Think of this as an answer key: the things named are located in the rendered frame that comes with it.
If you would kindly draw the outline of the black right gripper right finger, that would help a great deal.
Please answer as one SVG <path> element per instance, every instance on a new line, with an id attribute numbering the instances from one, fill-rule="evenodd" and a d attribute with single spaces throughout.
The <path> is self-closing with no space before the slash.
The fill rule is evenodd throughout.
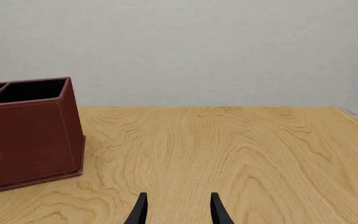
<path id="1" fill-rule="evenodd" d="M 217 192 L 211 193 L 210 210 L 213 224 L 234 224 Z"/>

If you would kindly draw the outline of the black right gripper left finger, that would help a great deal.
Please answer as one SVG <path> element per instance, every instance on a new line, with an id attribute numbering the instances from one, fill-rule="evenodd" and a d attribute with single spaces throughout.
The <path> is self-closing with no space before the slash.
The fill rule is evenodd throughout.
<path id="1" fill-rule="evenodd" d="M 147 193 L 141 192 L 124 224 L 145 224 L 147 219 Z"/>

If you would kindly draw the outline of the red-brown desk caddy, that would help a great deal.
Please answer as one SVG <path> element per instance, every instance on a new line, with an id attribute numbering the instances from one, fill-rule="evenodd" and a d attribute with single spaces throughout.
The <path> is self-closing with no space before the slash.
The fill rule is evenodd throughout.
<path id="1" fill-rule="evenodd" d="M 71 79 L 0 82 L 0 192 L 83 173 Z"/>

